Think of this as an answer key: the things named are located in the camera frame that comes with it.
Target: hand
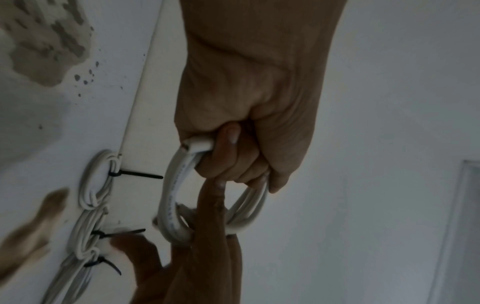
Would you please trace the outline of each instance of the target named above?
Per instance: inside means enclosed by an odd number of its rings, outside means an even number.
[[[131,304],[240,303],[242,252],[236,236],[225,237],[224,193],[224,181],[206,180],[191,248],[172,247],[165,267],[144,236],[124,234],[110,241],[133,264],[137,289]]]
[[[248,183],[270,170],[270,192],[282,188],[312,140],[345,2],[181,1],[188,58],[175,112],[180,139],[227,122],[251,125],[251,133],[243,128],[237,137],[229,180]]]

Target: electrical wire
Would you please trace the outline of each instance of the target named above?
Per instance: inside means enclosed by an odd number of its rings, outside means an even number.
[[[94,191],[92,185],[93,177],[106,162],[109,163],[110,172],[118,173],[122,156],[110,150],[104,150],[85,170],[78,193],[78,204],[84,210],[68,239],[67,249],[70,254],[60,265],[60,270],[48,287],[42,304],[75,303],[87,289],[92,278],[93,268],[89,264],[95,265],[107,261],[101,256],[100,249],[97,247],[101,236],[93,232],[101,230],[109,212],[113,178],[108,176],[98,192]]]
[[[176,196],[186,176],[196,167],[205,153],[211,151],[215,140],[208,136],[185,140],[168,165],[158,206],[157,227],[170,243],[186,246],[190,243],[193,230],[187,221],[195,216],[192,209],[178,204]],[[236,234],[249,226],[259,215],[267,199],[268,183],[261,189],[247,188],[233,206],[225,213],[226,234]]]

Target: fingernail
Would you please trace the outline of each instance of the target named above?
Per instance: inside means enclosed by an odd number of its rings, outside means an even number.
[[[225,189],[225,186],[227,185],[227,182],[224,181],[224,180],[221,180],[221,179],[217,179],[215,181],[215,186],[218,188],[218,189]]]
[[[228,141],[232,144],[236,144],[239,141],[240,137],[240,128],[229,128],[226,131],[226,135],[228,136]]]

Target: black cable tie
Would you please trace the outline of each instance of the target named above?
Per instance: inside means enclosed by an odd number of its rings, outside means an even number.
[[[112,267],[119,275],[122,275],[122,272],[120,271],[120,269],[117,266],[115,266],[115,264],[113,264],[112,262],[107,260],[103,255],[99,255],[98,258],[96,259],[96,261],[91,261],[91,262],[85,263],[85,265],[83,265],[83,266],[85,268],[89,268],[89,267],[93,267],[93,266],[96,266],[96,265],[101,264],[101,263],[106,263],[107,265]]]
[[[123,232],[116,232],[116,233],[105,233],[101,230],[94,230],[91,232],[91,235],[99,235],[100,239],[107,238],[107,237],[113,237],[116,235],[120,234],[137,234],[137,233],[144,233],[146,229],[137,229],[137,230],[131,230],[131,231],[123,231]]]
[[[140,177],[147,177],[147,178],[155,178],[155,179],[163,179],[164,177],[161,175],[156,175],[156,174],[150,174],[150,173],[141,173],[141,172],[133,172],[133,171],[126,171],[120,169],[117,173],[115,172],[109,172],[108,175],[112,177],[118,177],[122,174],[125,175],[133,175],[133,176],[140,176]]]

